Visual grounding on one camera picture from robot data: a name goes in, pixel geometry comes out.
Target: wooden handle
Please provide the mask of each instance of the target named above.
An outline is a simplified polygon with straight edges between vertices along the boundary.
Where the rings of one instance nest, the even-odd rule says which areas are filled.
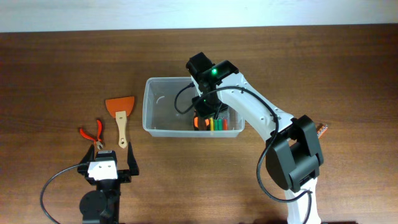
[[[119,128],[119,146],[124,149],[127,147],[127,139],[126,139],[127,116],[125,111],[116,112],[116,122]]]

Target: brown wood surface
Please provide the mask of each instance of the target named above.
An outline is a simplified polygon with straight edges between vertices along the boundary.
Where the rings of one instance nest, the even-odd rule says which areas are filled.
[[[116,122],[104,100],[136,96],[127,134],[141,174],[122,185],[120,221],[267,223],[287,207],[256,181],[264,143],[250,125],[234,139],[153,138],[142,128],[150,77],[187,77],[203,51],[230,60],[285,111],[329,125],[317,185],[324,221],[398,220],[398,25],[119,30],[0,34],[0,222],[50,223],[44,183],[76,164],[104,121],[107,149],[125,169]],[[283,197],[264,169],[269,190]],[[75,171],[56,179],[44,203],[61,223],[80,223],[93,190]]]

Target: red-handled pliers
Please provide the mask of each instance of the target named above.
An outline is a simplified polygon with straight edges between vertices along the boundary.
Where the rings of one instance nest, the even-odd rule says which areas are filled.
[[[100,120],[97,119],[97,124],[98,124],[98,132],[97,132],[97,138],[93,138],[89,135],[87,135],[84,131],[83,128],[80,128],[80,134],[83,136],[83,138],[88,139],[88,140],[92,140],[94,142],[94,145],[99,149],[102,150],[104,148],[104,146],[102,145],[102,139],[101,137],[101,132],[102,132],[102,123]]]

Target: plastic container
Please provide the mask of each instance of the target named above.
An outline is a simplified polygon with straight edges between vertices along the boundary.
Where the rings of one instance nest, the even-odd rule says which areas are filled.
[[[142,126],[153,137],[178,138],[235,138],[244,129],[244,119],[234,109],[230,114],[227,131],[194,131],[193,111],[179,114],[174,108],[177,93],[189,83],[190,77],[150,78],[147,81],[142,109]],[[180,110],[192,104],[196,88],[188,88],[178,97]]]

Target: small orange item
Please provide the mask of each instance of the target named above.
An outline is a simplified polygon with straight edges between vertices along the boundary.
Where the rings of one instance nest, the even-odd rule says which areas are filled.
[[[194,118],[193,119],[193,125],[195,126],[195,128],[198,128],[199,126],[198,126],[198,117],[196,117],[196,118]]]
[[[320,138],[328,129],[328,125],[327,124],[320,124],[317,128],[317,135],[318,138]]]
[[[228,130],[228,121],[226,119],[223,120],[223,130],[224,131]]]

